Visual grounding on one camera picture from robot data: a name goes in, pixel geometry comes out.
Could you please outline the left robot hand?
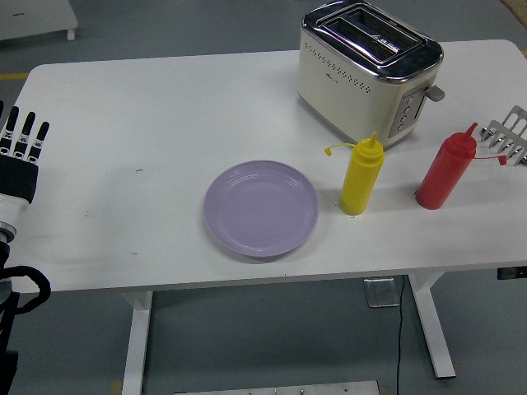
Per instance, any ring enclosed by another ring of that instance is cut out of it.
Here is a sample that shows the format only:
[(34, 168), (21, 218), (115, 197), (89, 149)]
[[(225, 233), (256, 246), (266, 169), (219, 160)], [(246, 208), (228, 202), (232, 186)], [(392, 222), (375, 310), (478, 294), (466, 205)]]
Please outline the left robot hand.
[(12, 106), (1, 129), (1, 227), (14, 232), (22, 212), (32, 203), (38, 179), (38, 160), (49, 131), (43, 122), (35, 135), (36, 114), (30, 111), (16, 130), (20, 109)]

